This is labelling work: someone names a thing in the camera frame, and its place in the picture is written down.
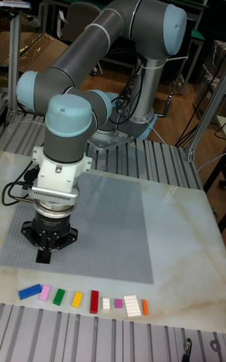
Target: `office chair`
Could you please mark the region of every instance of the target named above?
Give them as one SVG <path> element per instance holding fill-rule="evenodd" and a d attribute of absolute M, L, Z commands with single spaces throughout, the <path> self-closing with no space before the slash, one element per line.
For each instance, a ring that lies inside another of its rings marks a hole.
<path fill-rule="evenodd" d="M 83 33 L 85 27 L 98 17 L 100 12 L 101 10 L 97 6 L 84 2 L 72 3 L 67 11 L 66 18 L 63 11 L 59 10 L 56 28 L 57 37 L 61 41 L 71 44 Z M 96 75 L 96 73 L 97 69 L 94 67 L 92 75 Z"/>

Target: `gray cover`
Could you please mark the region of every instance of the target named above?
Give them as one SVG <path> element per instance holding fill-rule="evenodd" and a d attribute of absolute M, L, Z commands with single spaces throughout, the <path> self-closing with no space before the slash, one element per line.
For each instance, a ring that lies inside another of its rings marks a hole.
<path fill-rule="evenodd" d="M 49 265 L 35 263 L 37 248 L 21 234 L 34 218 L 19 203 L 0 252 L 0 265 L 54 273 L 153 283 L 140 184 L 83 173 L 71 216 L 78 241 L 55 251 Z"/>

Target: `pink lego brick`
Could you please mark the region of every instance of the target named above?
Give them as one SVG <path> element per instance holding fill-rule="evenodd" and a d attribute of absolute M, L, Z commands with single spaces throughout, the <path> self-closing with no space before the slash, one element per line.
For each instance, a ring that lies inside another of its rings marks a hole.
<path fill-rule="evenodd" d="M 115 308 L 120 309 L 122 306 L 122 299 L 115 299 Z"/>
<path fill-rule="evenodd" d="M 43 288 L 42 288 L 42 290 L 41 290 L 41 293 L 40 293 L 39 300 L 42 300 L 42 301 L 44 301 L 44 302 L 47 301 L 50 288 L 51 288 L 51 287 L 50 287 L 49 285 L 44 285 L 44 286 L 43 286 Z"/>

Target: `cardboard box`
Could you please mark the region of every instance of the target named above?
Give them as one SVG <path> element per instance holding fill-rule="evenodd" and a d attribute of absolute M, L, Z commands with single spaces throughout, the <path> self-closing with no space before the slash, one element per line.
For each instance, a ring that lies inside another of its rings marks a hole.
<path fill-rule="evenodd" d="M 39 37 L 39 33 L 21 33 L 19 55 L 27 51 Z M 6 31 L 0 33 L 0 67 L 9 67 L 9 32 Z"/>
<path fill-rule="evenodd" d="M 43 73 L 68 45 L 52 36 L 21 33 L 19 74 L 33 70 Z M 0 33 L 0 87 L 8 86 L 9 33 Z"/>
<path fill-rule="evenodd" d="M 10 30 L 10 21 L 7 18 L 0 20 L 0 32 Z M 22 33 L 41 33 L 41 25 L 39 24 L 38 17 L 31 14 L 22 13 L 21 20 Z"/>

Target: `white table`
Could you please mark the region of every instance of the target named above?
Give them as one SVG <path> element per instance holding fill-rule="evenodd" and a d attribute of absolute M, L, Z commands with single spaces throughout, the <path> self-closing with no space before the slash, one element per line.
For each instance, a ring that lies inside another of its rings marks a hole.
<path fill-rule="evenodd" d="M 0 190 L 13 181 L 30 158 L 0 152 Z M 100 278 L 45 273 L 0 267 L 0 302 L 89 315 L 90 291 L 110 297 L 110 312 L 98 316 L 128 320 L 126 309 L 113 308 L 113 298 L 135 293 L 148 301 L 149 315 L 136 321 L 226 332 L 226 252 L 207 197 L 201 190 L 123 177 L 100 171 L 91 173 L 138 181 L 144 206 L 154 284 L 111 281 Z M 14 207 L 0 205 L 0 246 Z M 49 300 L 38 296 L 19 300 L 18 290 L 49 284 Z M 59 307 L 52 304 L 57 288 L 67 292 Z M 84 293 L 78 310 L 71 307 L 75 291 Z"/>

